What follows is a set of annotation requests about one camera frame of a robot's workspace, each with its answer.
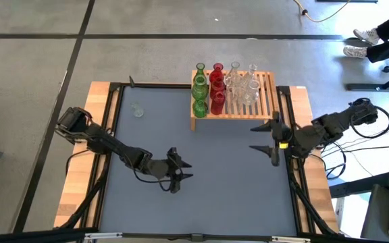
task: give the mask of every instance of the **person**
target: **person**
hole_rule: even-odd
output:
[[[371,30],[354,30],[354,34],[360,40],[373,45],[371,47],[352,47],[345,46],[343,53],[347,57],[368,58],[370,62],[375,63],[389,58],[389,20]],[[379,40],[384,43],[376,45]]]

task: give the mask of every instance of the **chair wheel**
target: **chair wheel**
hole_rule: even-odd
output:
[[[389,72],[389,66],[385,66],[384,69],[382,70],[383,72]]]

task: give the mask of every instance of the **desk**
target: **desk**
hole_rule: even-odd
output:
[[[107,102],[110,82],[93,82],[90,86],[89,94],[84,108],[91,113],[94,121],[101,124],[103,114],[105,112],[105,104]],[[290,87],[292,96],[292,106],[294,107],[294,116],[296,122],[303,126],[310,124],[313,116],[309,104],[309,98],[305,87]],[[107,120],[107,128],[110,128],[113,121],[113,114],[117,107],[117,92],[111,96],[111,105],[109,109],[109,118]],[[86,148],[85,143],[76,144],[73,153],[77,153]],[[92,173],[94,155],[92,153],[85,153],[74,157],[71,160],[66,182],[61,195],[57,215],[54,226],[59,226],[65,223],[70,215],[76,210],[78,205],[82,202],[86,195],[90,175]],[[97,170],[97,177],[101,173],[105,156],[100,156]],[[313,206],[321,215],[327,224],[334,230],[338,231],[336,216],[331,203],[330,189],[323,170],[323,164],[315,157],[309,157],[305,163],[305,174],[307,178],[307,185],[309,189],[309,196]],[[95,208],[97,203],[97,196],[91,203],[89,214],[86,219],[86,226],[93,225],[95,215]],[[308,232],[308,225],[304,206],[299,202],[299,212],[301,216],[301,224],[304,232]]]

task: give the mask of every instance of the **wooden rack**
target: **wooden rack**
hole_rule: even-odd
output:
[[[193,85],[193,78],[196,75],[196,70],[192,71],[191,83]],[[205,71],[207,80],[209,80],[209,74],[211,70]],[[241,76],[246,74],[246,71],[239,71],[238,74]],[[274,81],[274,73],[272,72],[255,72],[255,75],[261,84],[259,89],[259,99],[255,104],[242,105],[240,111],[237,111],[235,103],[225,102],[223,106],[222,114],[214,115],[210,113],[212,100],[207,96],[208,112],[204,118],[197,118],[193,113],[192,104],[195,99],[191,97],[190,102],[190,128],[192,131],[196,129],[196,119],[253,119],[267,121],[272,118],[273,111],[278,111],[278,98],[276,92],[276,83]]]

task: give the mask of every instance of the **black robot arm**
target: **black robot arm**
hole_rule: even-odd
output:
[[[169,178],[170,187],[166,191],[169,190],[171,193],[179,191],[181,180],[192,176],[182,173],[182,168],[191,165],[181,160],[176,148],[171,148],[167,152],[167,159],[151,159],[153,155],[149,151],[123,144],[94,123],[89,112],[79,107],[69,108],[59,119],[55,130],[72,144],[77,140],[86,140],[88,150],[94,153],[116,153],[125,166],[134,171],[154,176],[158,180]]]
[[[310,126],[299,129],[289,128],[280,122],[280,114],[275,112],[273,119],[257,128],[254,132],[271,132],[275,146],[251,146],[251,148],[266,153],[271,157],[273,165],[277,166],[278,147],[290,148],[296,158],[306,158],[318,146],[327,146],[343,136],[349,127],[361,124],[372,124],[378,118],[378,108],[369,99],[361,98],[349,103],[350,107],[340,113],[323,115],[311,121]]]

